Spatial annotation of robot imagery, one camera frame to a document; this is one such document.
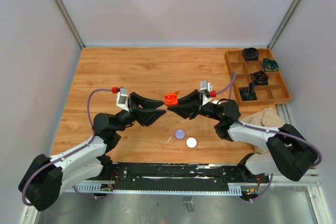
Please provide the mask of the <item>orange earbud charging case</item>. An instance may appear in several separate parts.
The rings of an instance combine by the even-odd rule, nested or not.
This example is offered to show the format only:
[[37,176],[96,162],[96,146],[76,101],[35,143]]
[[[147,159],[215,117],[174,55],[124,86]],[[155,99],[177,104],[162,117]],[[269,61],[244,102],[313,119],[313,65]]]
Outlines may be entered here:
[[176,105],[178,105],[178,103],[179,103],[179,101],[178,101],[178,91],[173,92],[173,93],[167,93],[164,96],[164,104],[167,107],[176,106]]

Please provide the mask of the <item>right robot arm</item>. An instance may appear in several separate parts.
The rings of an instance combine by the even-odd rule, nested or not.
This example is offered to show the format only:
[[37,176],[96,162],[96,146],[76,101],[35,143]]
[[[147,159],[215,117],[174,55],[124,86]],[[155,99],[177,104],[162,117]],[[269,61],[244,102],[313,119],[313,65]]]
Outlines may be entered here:
[[212,102],[204,93],[194,90],[189,95],[166,104],[169,111],[184,119],[198,115],[217,120],[215,132],[222,140],[244,142],[265,150],[263,154],[247,154],[237,165],[238,177],[250,182],[260,174],[281,173],[298,182],[302,176],[321,161],[319,150],[290,125],[265,127],[240,120],[236,101],[220,99]]

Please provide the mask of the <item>white earbud charging case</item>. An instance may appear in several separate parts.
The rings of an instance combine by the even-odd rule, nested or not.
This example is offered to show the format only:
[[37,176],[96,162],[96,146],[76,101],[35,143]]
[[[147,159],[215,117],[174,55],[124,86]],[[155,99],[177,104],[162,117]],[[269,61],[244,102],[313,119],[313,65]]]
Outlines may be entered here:
[[193,137],[189,137],[187,140],[186,140],[186,146],[188,148],[195,148],[197,146],[197,140]]

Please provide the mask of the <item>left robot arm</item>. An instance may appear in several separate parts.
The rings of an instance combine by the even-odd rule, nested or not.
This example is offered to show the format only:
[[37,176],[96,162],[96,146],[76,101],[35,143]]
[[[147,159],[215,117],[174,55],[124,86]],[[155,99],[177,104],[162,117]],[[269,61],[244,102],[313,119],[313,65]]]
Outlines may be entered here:
[[166,111],[160,100],[144,98],[119,88],[116,114],[98,113],[89,120],[92,135],[81,144],[60,154],[36,156],[18,185],[22,202],[38,211],[48,209],[68,188],[91,177],[102,180],[112,175],[112,166],[103,162],[106,153],[118,144],[118,134],[134,123],[150,126]]

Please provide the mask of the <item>purple earbud charging case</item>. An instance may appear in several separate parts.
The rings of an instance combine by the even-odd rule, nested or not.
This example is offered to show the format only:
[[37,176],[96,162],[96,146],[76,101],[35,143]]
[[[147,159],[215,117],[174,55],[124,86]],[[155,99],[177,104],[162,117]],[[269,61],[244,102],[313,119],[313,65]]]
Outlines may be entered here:
[[183,129],[178,129],[175,131],[174,136],[178,140],[182,140],[186,137],[186,133]]

